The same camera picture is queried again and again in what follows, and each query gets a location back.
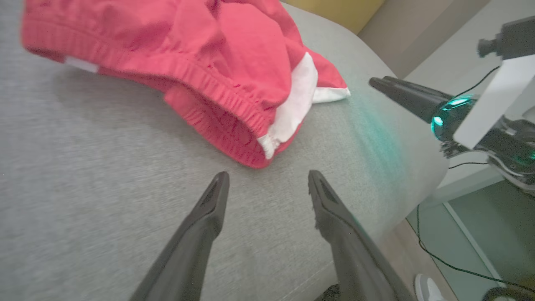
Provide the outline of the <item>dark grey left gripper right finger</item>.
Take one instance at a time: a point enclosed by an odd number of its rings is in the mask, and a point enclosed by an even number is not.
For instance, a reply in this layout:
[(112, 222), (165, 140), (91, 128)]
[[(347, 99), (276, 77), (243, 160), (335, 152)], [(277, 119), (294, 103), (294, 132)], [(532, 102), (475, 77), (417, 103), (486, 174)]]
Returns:
[(330, 244), (341, 301), (414, 301), (412, 293), (322, 173), (308, 186), (316, 228)]

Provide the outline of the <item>red shorts with white trim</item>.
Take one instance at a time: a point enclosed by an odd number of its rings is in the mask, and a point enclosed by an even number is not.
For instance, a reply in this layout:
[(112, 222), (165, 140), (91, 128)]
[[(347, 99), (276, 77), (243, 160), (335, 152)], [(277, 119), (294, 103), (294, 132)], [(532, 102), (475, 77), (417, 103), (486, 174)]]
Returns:
[(265, 168), (311, 106), (350, 97), (279, 0), (25, 0), (35, 55), (145, 84), (233, 160)]

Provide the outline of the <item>pale green floor mat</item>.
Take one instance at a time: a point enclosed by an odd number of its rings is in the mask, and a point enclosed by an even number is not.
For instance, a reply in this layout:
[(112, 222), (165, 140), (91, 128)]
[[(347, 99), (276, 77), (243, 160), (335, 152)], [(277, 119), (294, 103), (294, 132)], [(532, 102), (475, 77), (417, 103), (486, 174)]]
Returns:
[(407, 220), (459, 301), (495, 286), (535, 290), (535, 196), (501, 181)]

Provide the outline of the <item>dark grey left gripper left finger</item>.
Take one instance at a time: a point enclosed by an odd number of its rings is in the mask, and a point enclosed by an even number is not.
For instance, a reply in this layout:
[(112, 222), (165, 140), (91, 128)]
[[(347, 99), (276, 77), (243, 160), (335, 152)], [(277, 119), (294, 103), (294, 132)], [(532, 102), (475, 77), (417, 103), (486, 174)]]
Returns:
[(130, 301), (200, 301), (212, 244), (224, 224), (229, 187), (229, 173), (213, 177)]

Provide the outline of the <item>white shoe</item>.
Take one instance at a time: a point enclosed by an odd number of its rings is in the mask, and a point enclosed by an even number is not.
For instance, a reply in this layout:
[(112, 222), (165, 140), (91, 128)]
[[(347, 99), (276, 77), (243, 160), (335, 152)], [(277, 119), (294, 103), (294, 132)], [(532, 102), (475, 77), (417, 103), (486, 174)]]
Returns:
[(417, 274), (413, 286), (417, 301), (446, 301), (436, 282), (426, 275)]

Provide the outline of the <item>right gripper green ring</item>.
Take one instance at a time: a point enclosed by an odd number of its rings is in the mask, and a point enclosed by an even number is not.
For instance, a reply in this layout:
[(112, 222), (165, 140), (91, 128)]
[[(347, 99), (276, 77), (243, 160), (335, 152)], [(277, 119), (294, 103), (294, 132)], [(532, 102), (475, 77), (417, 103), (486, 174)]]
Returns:
[(453, 138), (475, 106), (477, 95), (453, 98), (451, 94), (390, 76), (372, 77), (369, 85), (424, 122), (430, 122), (436, 139), (452, 145), (455, 152), (481, 151), (496, 156), (505, 166), (535, 166), (535, 124), (530, 121), (510, 120), (502, 115), (473, 149)]

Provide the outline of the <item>large grey sofa chaise cushion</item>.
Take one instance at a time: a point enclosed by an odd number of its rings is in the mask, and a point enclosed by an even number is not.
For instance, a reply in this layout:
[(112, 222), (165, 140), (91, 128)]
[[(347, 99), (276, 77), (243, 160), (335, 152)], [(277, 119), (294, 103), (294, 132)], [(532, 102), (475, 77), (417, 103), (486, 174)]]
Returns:
[(319, 170), (378, 239), (445, 177), (424, 122), (369, 87), (388, 67), (349, 30), (284, 4), (346, 100), (313, 105), (264, 169), (210, 145), (158, 91), (27, 53), (0, 0), (0, 301), (127, 301), (216, 173), (230, 174), (203, 301), (307, 301), (336, 282), (315, 229)]

